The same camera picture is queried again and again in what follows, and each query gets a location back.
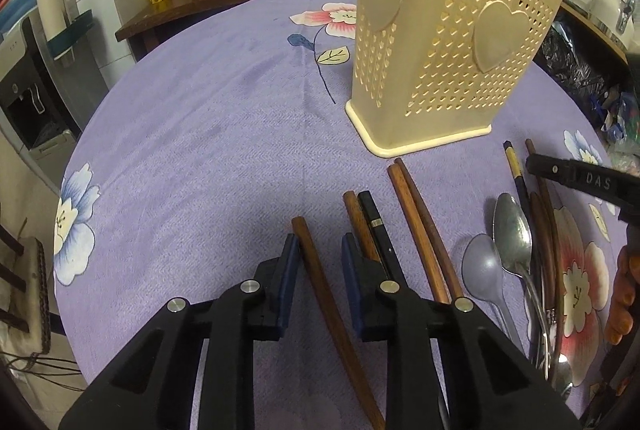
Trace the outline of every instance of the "blue leaf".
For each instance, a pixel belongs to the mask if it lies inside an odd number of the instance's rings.
[[[302,46],[303,48],[307,48],[309,51],[314,50],[314,43],[311,42],[306,36],[300,35],[300,33],[294,33],[293,35],[289,35],[287,37],[290,45],[292,46]]]

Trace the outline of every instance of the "basket base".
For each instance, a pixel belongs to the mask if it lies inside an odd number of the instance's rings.
[[[489,134],[491,132],[491,125],[489,125],[484,129],[475,129],[473,131],[465,131],[458,134],[449,134],[449,136],[434,137],[424,141],[418,141],[417,143],[411,143],[409,145],[401,145],[392,149],[383,149],[382,147],[377,146],[369,136],[369,133],[367,133],[367,130],[364,128],[364,125],[358,118],[358,115],[353,110],[353,107],[351,107],[351,100],[346,103],[344,110],[347,112],[347,115],[351,120],[351,123],[353,123],[353,126],[356,128],[356,131],[358,131],[365,147],[367,147],[367,149],[376,156],[385,158],[397,157],[411,152],[418,152],[419,150],[431,149],[431,147],[446,145],[447,143],[461,141],[462,139],[468,139],[470,137],[483,136],[484,134]]]

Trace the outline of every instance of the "beige utensil holder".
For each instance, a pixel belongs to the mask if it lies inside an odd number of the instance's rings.
[[[562,0],[358,0],[346,111],[380,157],[491,132]]]

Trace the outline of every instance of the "screw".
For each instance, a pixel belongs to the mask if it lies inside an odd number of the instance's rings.
[[[454,305],[456,306],[456,309],[458,311],[462,311],[463,313],[468,313],[469,311],[471,311],[471,309],[474,308],[474,303],[465,296],[457,298],[454,302]]]
[[[245,280],[240,284],[243,293],[255,293],[260,289],[260,282],[257,280]]]
[[[380,283],[380,289],[384,293],[397,293],[400,291],[400,284],[393,280],[385,280],[385,282]]]
[[[166,303],[166,308],[172,313],[182,311],[185,307],[187,307],[187,301],[184,298],[172,298]]]

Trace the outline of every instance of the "yellow leaf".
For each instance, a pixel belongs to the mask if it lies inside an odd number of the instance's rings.
[[[596,220],[596,224],[598,225],[600,232],[607,242],[610,243],[611,239],[609,238],[609,230],[607,230],[607,224],[604,222],[604,217],[602,217],[600,210],[592,204],[589,204],[589,208],[591,209],[591,213],[593,214],[593,218]]]
[[[349,49],[346,46],[336,49],[327,49],[318,57],[318,64],[335,65],[344,64],[349,59]]]

